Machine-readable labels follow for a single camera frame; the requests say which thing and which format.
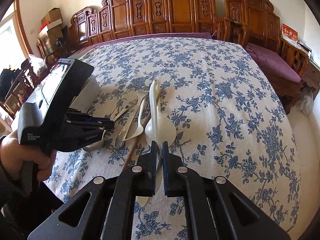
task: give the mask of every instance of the seat cushion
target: seat cushion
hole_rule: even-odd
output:
[[[299,75],[274,51],[252,43],[248,43],[246,51],[264,74],[270,73],[297,83],[301,81]]]

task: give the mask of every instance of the tile floor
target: tile floor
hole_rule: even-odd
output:
[[[301,171],[299,215],[296,226],[289,233],[292,240],[305,231],[320,206],[320,97],[317,99],[319,102],[315,100],[314,110],[309,116],[294,109],[288,115]]]

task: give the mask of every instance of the carved wooden sofa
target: carved wooden sofa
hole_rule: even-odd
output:
[[[217,40],[247,43],[248,25],[216,18],[215,0],[102,0],[71,18],[69,39],[81,49],[105,41],[155,33],[209,32]]]
[[[249,42],[246,46],[245,39],[242,46],[266,75],[288,114],[300,99],[308,55],[281,37],[280,18],[273,10],[269,0],[225,0],[231,25],[233,21],[249,25]]]

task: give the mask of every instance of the dark sleeve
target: dark sleeve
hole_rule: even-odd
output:
[[[0,143],[4,139],[5,136],[0,138]],[[5,171],[0,161],[0,208],[3,207],[5,203],[7,203],[14,193],[21,194],[19,188],[11,181],[9,175]]]

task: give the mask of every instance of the wooden side table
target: wooden side table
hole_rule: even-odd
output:
[[[320,89],[320,67],[310,59],[308,68],[301,77],[301,83],[312,88],[313,99],[315,99]]]

